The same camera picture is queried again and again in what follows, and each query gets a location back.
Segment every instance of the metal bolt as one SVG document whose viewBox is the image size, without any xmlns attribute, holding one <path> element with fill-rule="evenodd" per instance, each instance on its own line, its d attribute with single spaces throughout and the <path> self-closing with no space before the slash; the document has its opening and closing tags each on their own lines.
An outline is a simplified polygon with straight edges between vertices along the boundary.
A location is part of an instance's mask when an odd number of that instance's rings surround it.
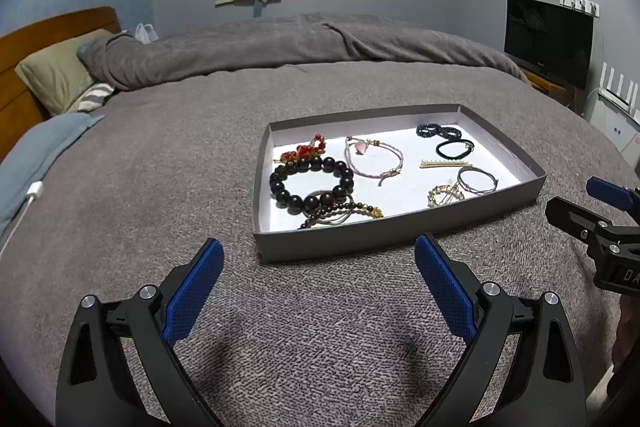
<svg viewBox="0 0 640 427">
<path fill-rule="evenodd" d="M 545 301 L 549 304 L 558 304 L 558 296 L 553 292 L 545 293 Z"/>
<path fill-rule="evenodd" d="M 498 293 L 500 293 L 500 286 L 493 282 L 484 283 L 482 289 L 487 295 L 498 295 Z"/>
<path fill-rule="evenodd" d="M 142 290 L 140 290 L 140 296 L 143 299 L 150 299 L 155 294 L 156 294 L 156 287 L 155 286 L 144 286 L 142 288 Z"/>
<path fill-rule="evenodd" d="M 90 308 L 95 304 L 95 297 L 93 295 L 87 295 L 82 301 L 80 301 L 82 308 Z"/>
</svg>

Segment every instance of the blue rubber pad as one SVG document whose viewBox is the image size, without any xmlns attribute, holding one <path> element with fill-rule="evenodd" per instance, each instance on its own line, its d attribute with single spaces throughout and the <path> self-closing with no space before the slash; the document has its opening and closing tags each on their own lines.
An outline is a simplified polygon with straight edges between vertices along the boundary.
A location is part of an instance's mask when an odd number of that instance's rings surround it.
<svg viewBox="0 0 640 427">
<path fill-rule="evenodd" d="M 186 339 L 191 333 L 200 310 L 222 272 L 224 262 L 222 245 L 213 241 L 184 278 L 166 307 L 162 336 L 169 346 L 174 347 L 177 341 Z"/>
<path fill-rule="evenodd" d="M 587 194 L 625 212 L 634 206 L 634 200 L 626 188 L 618 187 L 595 176 L 587 181 Z"/>
<path fill-rule="evenodd" d="M 473 304 L 431 241 L 424 236 L 415 242 L 415 265 L 436 299 L 449 331 L 461 337 L 468 346 L 478 334 Z"/>
</svg>

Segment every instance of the television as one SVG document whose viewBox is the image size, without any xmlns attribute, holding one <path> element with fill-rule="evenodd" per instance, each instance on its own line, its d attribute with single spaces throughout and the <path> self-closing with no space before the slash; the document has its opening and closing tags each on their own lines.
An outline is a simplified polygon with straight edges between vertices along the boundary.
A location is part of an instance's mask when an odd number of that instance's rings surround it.
<svg viewBox="0 0 640 427">
<path fill-rule="evenodd" d="M 504 52 L 517 65 L 547 80 L 584 90 L 593 16 L 533 0 L 507 0 Z"/>
</svg>

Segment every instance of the jewelry tray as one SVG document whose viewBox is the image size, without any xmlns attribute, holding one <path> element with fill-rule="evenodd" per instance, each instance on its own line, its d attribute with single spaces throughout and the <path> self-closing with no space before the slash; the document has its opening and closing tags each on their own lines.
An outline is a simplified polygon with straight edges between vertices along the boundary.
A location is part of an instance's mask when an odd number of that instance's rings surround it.
<svg viewBox="0 0 640 427">
<path fill-rule="evenodd" d="M 422 160 L 443 161 L 435 152 L 444 141 L 439 136 L 421 138 L 415 129 L 421 123 L 453 126 L 463 139 L 475 144 L 473 152 L 461 161 L 471 163 L 498 179 L 495 192 L 429 207 L 428 193 L 436 185 L 455 184 L 460 167 L 421 169 Z M 353 201 L 380 208 L 385 217 L 372 219 L 354 214 L 343 225 L 314 225 L 300 230 L 304 214 L 291 214 L 276 206 L 269 176 L 284 152 L 308 144 L 316 134 L 326 140 L 322 158 L 345 161 L 345 137 L 380 140 L 401 150 L 401 174 L 379 179 L 354 176 Z M 457 155 L 444 150 L 447 155 Z M 398 158 L 388 150 L 369 146 L 364 155 L 353 147 L 351 157 L 357 168 L 379 174 L 396 167 Z M 477 188 L 491 188 L 493 182 L 477 172 L 466 172 L 464 179 Z M 267 125 L 258 152 L 254 181 L 254 237 L 262 259 L 267 262 L 302 261 L 331 255 L 366 251 L 415 239 L 425 232 L 458 229 L 498 216 L 532 203 L 545 183 L 546 172 L 506 134 L 469 108 L 458 104 L 414 105 L 365 109 Z M 331 190 L 339 178 L 324 171 L 298 172 L 285 181 L 287 190 L 303 199 L 310 192 Z"/>
</svg>

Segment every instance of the pink charm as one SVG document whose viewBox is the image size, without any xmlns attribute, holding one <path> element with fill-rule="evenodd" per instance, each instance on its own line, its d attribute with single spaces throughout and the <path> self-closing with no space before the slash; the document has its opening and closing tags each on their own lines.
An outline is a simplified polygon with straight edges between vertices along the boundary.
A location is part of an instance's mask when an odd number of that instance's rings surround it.
<svg viewBox="0 0 640 427">
<path fill-rule="evenodd" d="M 356 154 L 363 155 L 367 152 L 367 142 L 359 141 L 356 143 Z"/>
</svg>

